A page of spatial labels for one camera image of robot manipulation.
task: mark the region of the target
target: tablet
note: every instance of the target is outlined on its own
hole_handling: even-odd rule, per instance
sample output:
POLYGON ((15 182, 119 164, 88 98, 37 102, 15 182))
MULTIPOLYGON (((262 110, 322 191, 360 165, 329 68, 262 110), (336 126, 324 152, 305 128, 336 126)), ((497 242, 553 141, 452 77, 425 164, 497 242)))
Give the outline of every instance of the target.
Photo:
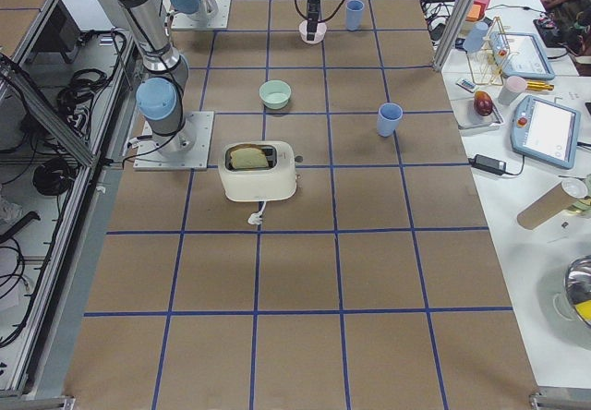
POLYGON ((580 117, 573 108, 526 96, 513 116, 513 149, 562 168, 573 168, 580 117))
POLYGON ((503 76, 550 80, 555 74, 538 37, 532 33, 495 31, 489 38, 492 55, 503 76))

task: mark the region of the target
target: touchscreen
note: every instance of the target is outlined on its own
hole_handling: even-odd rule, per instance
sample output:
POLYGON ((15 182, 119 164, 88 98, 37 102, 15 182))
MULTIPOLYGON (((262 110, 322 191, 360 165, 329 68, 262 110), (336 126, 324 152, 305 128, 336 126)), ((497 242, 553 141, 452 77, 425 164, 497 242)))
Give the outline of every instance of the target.
POLYGON ((568 160, 572 112, 535 102, 525 146, 562 161, 568 160))
POLYGON ((514 71, 540 75, 548 72, 531 36, 507 34, 507 41, 514 53, 509 58, 514 71))

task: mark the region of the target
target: bread slice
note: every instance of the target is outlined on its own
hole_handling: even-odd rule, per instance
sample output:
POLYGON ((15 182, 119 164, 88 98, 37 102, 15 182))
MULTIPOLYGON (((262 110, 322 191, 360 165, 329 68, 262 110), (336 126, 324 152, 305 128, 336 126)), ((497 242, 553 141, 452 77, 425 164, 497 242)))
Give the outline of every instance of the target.
POLYGON ((230 164, 235 170, 269 168, 269 161, 262 148, 255 144, 236 145, 228 151, 230 164))

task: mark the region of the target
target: green bowl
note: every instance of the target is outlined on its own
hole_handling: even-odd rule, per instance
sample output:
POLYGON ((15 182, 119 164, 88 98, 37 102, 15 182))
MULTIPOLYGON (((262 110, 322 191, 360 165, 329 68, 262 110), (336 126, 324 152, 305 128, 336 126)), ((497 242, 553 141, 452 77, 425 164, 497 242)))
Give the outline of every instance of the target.
POLYGON ((282 80, 268 80, 260 86, 262 103, 272 110, 284 108, 292 95, 292 89, 282 80))

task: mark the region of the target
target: red apple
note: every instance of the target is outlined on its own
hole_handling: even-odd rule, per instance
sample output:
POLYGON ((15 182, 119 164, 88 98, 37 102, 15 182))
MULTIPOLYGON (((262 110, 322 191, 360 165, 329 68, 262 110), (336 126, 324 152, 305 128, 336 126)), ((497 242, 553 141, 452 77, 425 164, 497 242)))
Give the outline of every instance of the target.
POLYGON ((474 109, 481 116, 488 116, 492 113, 494 104, 492 99, 485 91, 477 91, 474 93, 474 109))

